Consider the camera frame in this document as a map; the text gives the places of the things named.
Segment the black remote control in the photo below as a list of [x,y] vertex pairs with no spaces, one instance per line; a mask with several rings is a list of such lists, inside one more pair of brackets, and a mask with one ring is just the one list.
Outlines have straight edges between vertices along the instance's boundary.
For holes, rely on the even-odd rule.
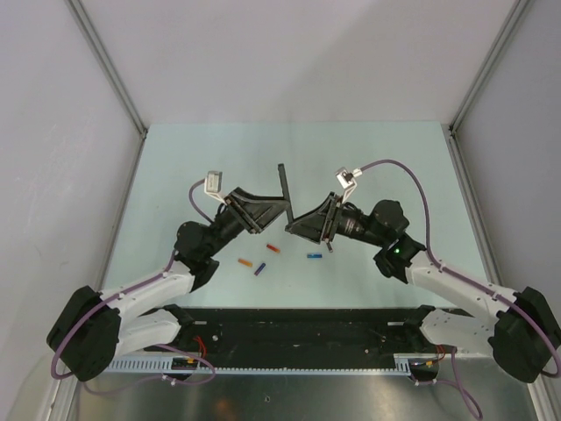
[[288,224],[290,225],[294,221],[294,212],[292,207],[292,201],[289,194],[288,179],[287,179],[285,165],[283,163],[279,163],[277,169],[280,178],[281,192],[284,200],[288,203],[286,213],[287,213]]

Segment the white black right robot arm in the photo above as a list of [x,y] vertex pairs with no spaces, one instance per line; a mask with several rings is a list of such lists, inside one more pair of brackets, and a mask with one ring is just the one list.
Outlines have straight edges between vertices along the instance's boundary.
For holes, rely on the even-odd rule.
[[409,221],[399,202],[381,200],[370,214],[329,194],[300,217],[290,216],[287,232],[329,244],[336,235],[377,246],[373,260],[387,278],[426,289],[464,311],[447,315],[426,310],[404,330],[406,345],[424,352],[433,344],[489,353],[507,374],[532,383],[550,360],[559,361],[560,326],[544,294],[474,281],[438,260],[406,232]]

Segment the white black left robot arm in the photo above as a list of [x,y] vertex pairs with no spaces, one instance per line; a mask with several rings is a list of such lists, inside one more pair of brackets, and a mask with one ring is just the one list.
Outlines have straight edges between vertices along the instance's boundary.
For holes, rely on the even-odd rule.
[[219,267],[216,254],[242,232],[263,232],[290,207],[287,196],[236,188],[207,224],[179,226],[166,265],[153,275],[114,289],[77,289],[46,338],[53,350],[51,376],[87,382],[116,357],[150,346],[188,348],[194,330],[187,315],[167,301],[205,286]]

